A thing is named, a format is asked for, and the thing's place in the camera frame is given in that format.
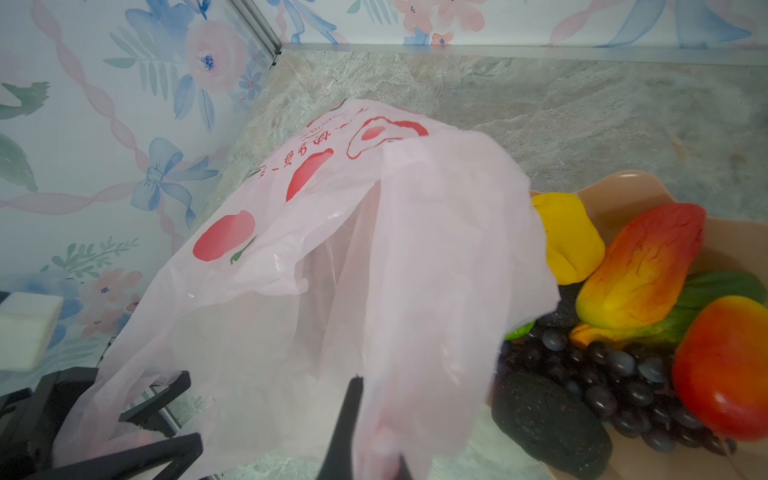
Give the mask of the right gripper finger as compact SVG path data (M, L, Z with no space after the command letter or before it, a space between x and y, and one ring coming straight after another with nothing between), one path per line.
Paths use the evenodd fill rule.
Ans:
M410 479L414 393L402 376L354 377L347 388L320 479Z

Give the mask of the purple grape bunch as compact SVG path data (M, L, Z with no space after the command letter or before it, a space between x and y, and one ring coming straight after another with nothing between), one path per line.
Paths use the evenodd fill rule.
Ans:
M565 331L535 326L502 343L503 373L521 370L547 378L581 401L620 435L640 438L652 450L703 448L715 455L737 451L738 443L717 436L683 406L671 384L671 358L640 344L615 349L602 341L579 347Z

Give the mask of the left corner aluminium post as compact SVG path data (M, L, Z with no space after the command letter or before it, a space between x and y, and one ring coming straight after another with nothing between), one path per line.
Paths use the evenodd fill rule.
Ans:
M259 43L275 59L282 50L282 42L269 25L266 17L260 12L252 0L230 0L230 4L238 12Z

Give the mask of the pink plastic bag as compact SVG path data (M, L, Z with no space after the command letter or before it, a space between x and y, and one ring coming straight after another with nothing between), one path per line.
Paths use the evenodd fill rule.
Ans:
M488 135L347 99L277 148L166 263L75 403L55 466L155 442L119 421L188 371L197 479L322 460L349 382L414 393L416 479L464 449L504 336L559 301L531 182Z

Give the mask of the dark avocado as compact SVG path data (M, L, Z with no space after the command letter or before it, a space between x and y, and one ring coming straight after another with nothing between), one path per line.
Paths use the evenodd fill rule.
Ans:
M528 455L577 479L607 470L613 443L598 418L554 381L510 372L493 389L491 416Z

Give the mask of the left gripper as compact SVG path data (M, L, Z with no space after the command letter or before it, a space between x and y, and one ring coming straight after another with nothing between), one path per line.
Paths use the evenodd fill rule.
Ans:
M75 464L50 469L53 442L77 399L90 388L97 370L72 367L43 376L33 389L1 397L1 477L3 479L180 479L203 453L197 433L166 439ZM119 421L146 427L161 410L189 389L190 374L123 412Z

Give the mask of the red yellow mango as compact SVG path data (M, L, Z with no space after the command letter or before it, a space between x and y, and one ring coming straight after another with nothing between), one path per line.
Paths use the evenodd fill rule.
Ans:
M666 318L701 250L706 218L704 208L690 203L663 204L634 218L583 284L575 303L579 319L629 329Z

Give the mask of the yellow bell pepper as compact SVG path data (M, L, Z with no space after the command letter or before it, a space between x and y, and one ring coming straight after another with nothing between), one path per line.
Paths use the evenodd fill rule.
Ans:
M561 286L585 281L604 260L605 243L582 200L567 193L534 196L532 204L546 233L546 258Z

